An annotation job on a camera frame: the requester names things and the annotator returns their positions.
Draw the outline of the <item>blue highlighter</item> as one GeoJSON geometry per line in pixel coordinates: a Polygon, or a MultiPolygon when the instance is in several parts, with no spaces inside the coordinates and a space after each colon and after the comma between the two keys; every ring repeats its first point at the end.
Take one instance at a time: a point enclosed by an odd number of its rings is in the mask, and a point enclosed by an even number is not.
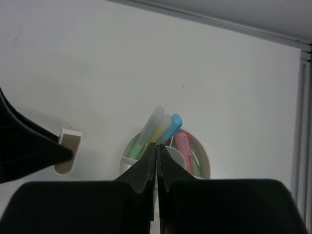
{"type": "Polygon", "coordinates": [[[171,116],[171,124],[156,142],[157,145],[164,144],[182,127],[182,118],[179,114],[171,116]]]}

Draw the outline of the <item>yellow highlighter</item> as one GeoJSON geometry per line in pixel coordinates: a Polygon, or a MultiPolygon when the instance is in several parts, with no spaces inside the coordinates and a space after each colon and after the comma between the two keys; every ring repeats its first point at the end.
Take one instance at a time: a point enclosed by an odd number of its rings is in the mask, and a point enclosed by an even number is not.
{"type": "Polygon", "coordinates": [[[149,143],[157,143],[157,141],[162,137],[162,135],[165,133],[165,131],[170,127],[171,125],[171,115],[165,114],[159,121],[157,127],[153,131],[149,143]]]}

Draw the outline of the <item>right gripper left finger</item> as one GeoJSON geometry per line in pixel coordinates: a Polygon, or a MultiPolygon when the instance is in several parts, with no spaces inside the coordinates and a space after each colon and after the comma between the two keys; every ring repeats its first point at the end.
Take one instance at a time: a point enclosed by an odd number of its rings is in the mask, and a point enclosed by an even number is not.
{"type": "Polygon", "coordinates": [[[34,181],[11,197],[3,234],[147,234],[154,219],[156,145],[113,181],[34,181]]]}

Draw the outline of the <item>green utility knife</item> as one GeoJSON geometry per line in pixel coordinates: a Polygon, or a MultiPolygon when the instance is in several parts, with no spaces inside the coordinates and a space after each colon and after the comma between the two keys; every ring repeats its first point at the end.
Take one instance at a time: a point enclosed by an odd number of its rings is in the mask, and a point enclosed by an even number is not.
{"type": "Polygon", "coordinates": [[[192,160],[193,160],[193,175],[196,177],[201,177],[202,170],[201,170],[199,161],[193,151],[192,151],[192,160]]]}

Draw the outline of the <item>pink eraser case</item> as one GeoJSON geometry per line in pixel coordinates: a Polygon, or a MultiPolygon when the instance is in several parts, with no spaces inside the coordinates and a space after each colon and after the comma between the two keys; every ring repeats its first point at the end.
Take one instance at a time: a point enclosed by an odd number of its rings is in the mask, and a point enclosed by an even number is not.
{"type": "Polygon", "coordinates": [[[185,131],[180,130],[175,134],[174,141],[177,150],[180,151],[185,160],[186,171],[190,174],[193,174],[193,160],[189,134],[185,131]]]}

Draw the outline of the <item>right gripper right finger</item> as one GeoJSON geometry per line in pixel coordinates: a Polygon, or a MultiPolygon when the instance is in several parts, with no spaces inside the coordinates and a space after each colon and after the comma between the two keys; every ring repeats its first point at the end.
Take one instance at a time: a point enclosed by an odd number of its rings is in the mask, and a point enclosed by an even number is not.
{"type": "Polygon", "coordinates": [[[305,234],[289,190],[273,179],[197,179],[156,149],[163,234],[305,234]]]}

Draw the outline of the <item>green highlighter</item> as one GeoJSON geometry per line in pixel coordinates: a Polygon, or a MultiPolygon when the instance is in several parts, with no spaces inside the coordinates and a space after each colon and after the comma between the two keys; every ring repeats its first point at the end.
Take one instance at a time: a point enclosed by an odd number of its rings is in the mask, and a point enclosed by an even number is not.
{"type": "Polygon", "coordinates": [[[148,140],[150,139],[153,131],[157,127],[163,115],[164,115],[163,106],[157,106],[153,110],[148,121],[146,122],[143,129],[141,130],[139,136],[137,137],[134,144],[132,145],[128,153],[128,158],[135,159],[135,160],[139,158],[142,150],[144,149],[145,145],[147,144],[148,140]]]}

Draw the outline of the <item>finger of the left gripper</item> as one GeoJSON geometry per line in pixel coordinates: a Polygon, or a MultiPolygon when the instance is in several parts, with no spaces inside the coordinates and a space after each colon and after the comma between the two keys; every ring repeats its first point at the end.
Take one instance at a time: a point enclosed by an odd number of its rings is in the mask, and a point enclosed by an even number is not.
{"type": "Polygon", "coordinates": [[[19,113],[0,93],[0,182],[20,179],[68,159],[59,137],[19,113]]]}

